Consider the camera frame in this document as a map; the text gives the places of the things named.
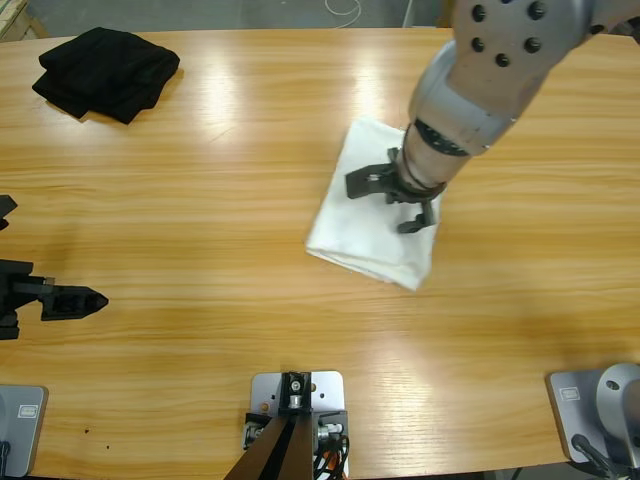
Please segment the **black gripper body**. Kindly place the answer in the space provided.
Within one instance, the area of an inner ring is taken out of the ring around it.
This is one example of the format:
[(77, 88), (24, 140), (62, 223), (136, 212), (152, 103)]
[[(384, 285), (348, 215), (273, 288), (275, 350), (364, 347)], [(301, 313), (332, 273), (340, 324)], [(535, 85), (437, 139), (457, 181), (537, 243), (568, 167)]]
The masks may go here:
[(34, 264), (14, 260), (1, 261), (1, 339), (19, 336), (17, 310), (53, 292), (53, 280), (33, 276)]
[(418, 213), (413, 220), (398, 224), (396, 231), (399, 234), (414, 234), (422, 229), (433, 226), (436, 223), (433, 202), (445, 189), (445, 183), (426, 190), (416, 190), (400, 183), (386, 192), (385, 201), (387, 204), (407, 203), (417, 204), (421, 207), (421, 212)]

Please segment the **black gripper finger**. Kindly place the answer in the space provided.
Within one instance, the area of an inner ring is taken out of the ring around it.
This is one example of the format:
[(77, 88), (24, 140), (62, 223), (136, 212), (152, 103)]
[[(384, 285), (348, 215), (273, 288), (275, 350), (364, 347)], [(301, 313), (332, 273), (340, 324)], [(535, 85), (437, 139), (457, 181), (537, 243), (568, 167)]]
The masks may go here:
[(74, 320), (100, 311), (109, 299), (86, 286), (54, 286), (40, 302), (42, 320)]

